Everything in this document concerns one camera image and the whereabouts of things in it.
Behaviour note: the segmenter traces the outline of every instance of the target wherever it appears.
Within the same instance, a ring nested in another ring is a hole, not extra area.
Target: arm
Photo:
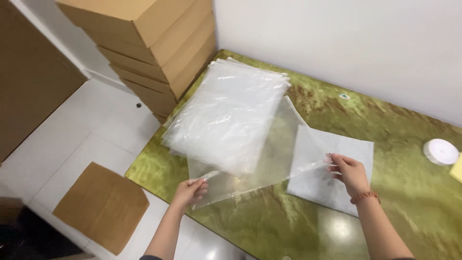
[[[206,188],[207,181],[203,179],[192,184],[186,180],[178,185],[172,203],[162,217],[144,255],[157,256],[163,260],[173,260],[180,222],[186,207],[202,199],[202,194],[207,192]]]
[[[362,163],[336,154],[332,155],[332,159],[337,166],[329,167],[329,171],[341,173],[334,174],[333,178],[345,183],[348,195],[354,197],[371,191]],[[375,197],[360,199],[356,207],[371,259],[414,257]]]

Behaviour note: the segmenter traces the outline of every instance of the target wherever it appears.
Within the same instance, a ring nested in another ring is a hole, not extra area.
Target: yellow sticky note
[[[451,176],[456,178],[458,181],[462,182],[462,153],[459,157],[459,160],[456,162],[456,164],[454,164],[449,174],[451,174]]]

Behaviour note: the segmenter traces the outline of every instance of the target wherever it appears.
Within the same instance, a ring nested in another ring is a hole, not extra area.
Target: stack of cardboard boxes
[[[212,0],[57,0],[163,123],[216,53]]]

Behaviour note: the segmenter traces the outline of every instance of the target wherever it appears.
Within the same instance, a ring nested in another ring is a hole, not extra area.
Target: clear plastic bag
[[[287,81],[281,73],[213,62],[162,144],[237,177],[253,173]]]
[[[203,199],[193,206],[193,210],[293,177],[291,165],[297,132],[299,127],[304,127],[304,122],[300,121],[291,105],[287,96],[281,100],[253,174],[243,174],[238,178],[188,157],[189,178],[207,179],[209,187]],[[325,152],[310,137],[304,141],[312,144],[311,157],[305,158],[304,166],[316,167],[326,160]]]

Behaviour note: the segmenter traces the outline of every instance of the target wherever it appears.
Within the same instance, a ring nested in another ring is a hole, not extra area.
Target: hand
[[[171,205],[177,205],[181,209],[196,204],[207,192],[208,184],[203,178],[198,180],[185,180],[178,184]]]
[[[341,173],[334,173],[332,177],[345,183],[348,195],[354,197],[371,191],[366,177],[366,170],[362,163],[337,154],[332,154],[332,160],[337,166],[329,166],[328,171]]]

